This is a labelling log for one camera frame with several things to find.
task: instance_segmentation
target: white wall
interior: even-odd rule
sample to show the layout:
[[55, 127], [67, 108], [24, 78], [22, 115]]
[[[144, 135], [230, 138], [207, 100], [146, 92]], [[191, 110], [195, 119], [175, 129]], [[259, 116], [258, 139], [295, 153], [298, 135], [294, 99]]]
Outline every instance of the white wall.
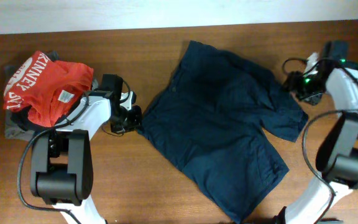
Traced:
[[358, 0], [0, 0], [0, 34], [358, 19]]

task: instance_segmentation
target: navy blue cloth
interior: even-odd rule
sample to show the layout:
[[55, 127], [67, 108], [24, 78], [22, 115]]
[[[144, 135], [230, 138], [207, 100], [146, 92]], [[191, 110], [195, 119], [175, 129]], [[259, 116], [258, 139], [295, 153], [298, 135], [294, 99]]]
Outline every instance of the navy blue cloth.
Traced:
[[191, 41], [139, 133], [240, 223], [288, 172], [262, 127], [296, 141], [307, 120], [271, 71]]

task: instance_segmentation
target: wooden table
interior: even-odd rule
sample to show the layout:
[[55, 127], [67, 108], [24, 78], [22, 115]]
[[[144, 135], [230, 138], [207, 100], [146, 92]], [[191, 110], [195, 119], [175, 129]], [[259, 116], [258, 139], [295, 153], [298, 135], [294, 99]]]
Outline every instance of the wooden table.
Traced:
[[[24, 141], [7, 140], [4, 132], [2, 93], [3, 65], [21, 63], [35, 50], [56, 50], [63, 60], [82, 62], [104, 73], [123, 77], [137, 93], [143, 109], [162, 91], [189, 40], [226, 49], [271, 70], [280, 82], [280, 67], [288, 57], [308, 57], [321, 51], [329, 40], [346, 40], [349, 59], [358, 62], [358, 21], [302, 22], [174, 29], [105, 30], [45, 34], [0, 35], [0, 223], [64, 223], [58, 213], [25, 208], [16, 193], [16, 172]], [[288, 69], [296, 69], [296, 63]], [[333, 108], [329, 96], [317, 106], [301, 103], [311, 116]], [[336, 120], [319, 121], [311, 128], [308, 145], [314, 158], [318, 146]], [[290, 172], [249, 220], [269, 218], [296, 200], [306, 189], [312, 173], [301, 155], [301, 140], [288, 142], [267, 133]], [[91, 141], [94, 184], [92, 196], [98, 211], [110, 223], [219, 223], [230, 219], [209, 201], [196, 185], [177, 171], [137, 133], [121, 138], [98, 131]], [[29, 190], [29, 158], [24, 176], [25, 197], [43, 205]], [[358, 191], [341, 200], [327, 217], [358, 223]]]

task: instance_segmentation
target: white label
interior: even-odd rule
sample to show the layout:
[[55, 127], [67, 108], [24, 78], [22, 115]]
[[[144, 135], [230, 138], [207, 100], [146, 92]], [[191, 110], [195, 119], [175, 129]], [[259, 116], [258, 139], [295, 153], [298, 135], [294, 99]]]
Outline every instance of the white label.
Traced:
[[61, 101], [63, 103], [68, 103], [70, 100], [74, 97], [74, 94], [71, 94], [65, 90], [62, 90], [60, 93], [58, 101]]

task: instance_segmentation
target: gray fabric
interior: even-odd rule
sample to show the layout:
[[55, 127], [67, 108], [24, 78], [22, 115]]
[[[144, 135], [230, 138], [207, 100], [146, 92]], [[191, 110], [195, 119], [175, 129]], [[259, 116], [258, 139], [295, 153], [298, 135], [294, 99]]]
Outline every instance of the gray fabric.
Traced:
[[[59, 56], [56, 51], [52, 51], [50, 53], [47, 53], [48, 58], [51, 61], [59, 60]], [[5, 85], [8, 82], [8, 80], [15, 74], [16, 70], [19, 68], [19, 66], [15, 65], [6, 65], [4, 67], [4, 73], [5, 73]], [[92, 81], [92, 90], [97, 88], [99, 86], [98, 81], [94, 78]], [[6, 139], [20, 139], [25, 141], [30, 141], [32, 136], [34, 135], [34, 131], [28, 130], [24, 131], [18, 125], [11, 120], [12, 117], [12, 111], [6, 110], [5, 111], [5, 138]]]

